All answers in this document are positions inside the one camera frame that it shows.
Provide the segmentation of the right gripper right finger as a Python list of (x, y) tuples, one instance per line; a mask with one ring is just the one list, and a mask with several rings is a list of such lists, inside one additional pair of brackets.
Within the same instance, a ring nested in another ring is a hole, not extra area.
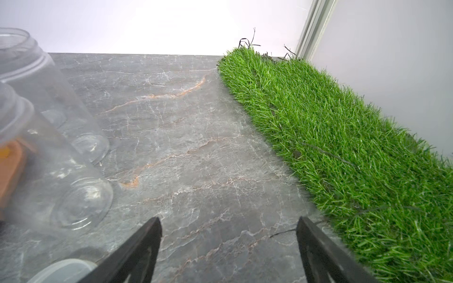
[(377, 283), (309, 218), (300, 217), (296, 236), (307, 282)]

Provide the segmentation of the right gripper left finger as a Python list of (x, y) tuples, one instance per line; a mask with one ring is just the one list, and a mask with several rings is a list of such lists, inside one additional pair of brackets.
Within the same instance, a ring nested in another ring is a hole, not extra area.
[(162, 238), (160, 219), (151, 218), (81, 283), (150, 283)]

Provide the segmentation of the clear plastic candy jar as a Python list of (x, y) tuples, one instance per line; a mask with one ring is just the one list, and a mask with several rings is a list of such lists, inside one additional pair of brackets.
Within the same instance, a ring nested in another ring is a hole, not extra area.
[(1, 28), (1, 82), (32, 102), (92, 164), (106, 156), (108, 138), (51, 56), (22, 29)]

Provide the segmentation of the clear plastic jar lid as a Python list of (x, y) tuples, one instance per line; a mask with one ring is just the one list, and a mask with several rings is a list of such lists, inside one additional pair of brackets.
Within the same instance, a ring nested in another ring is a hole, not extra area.
[(91, 261), (64, 259), (41, 270), (27, 283), (77, 283), (96, 268)]

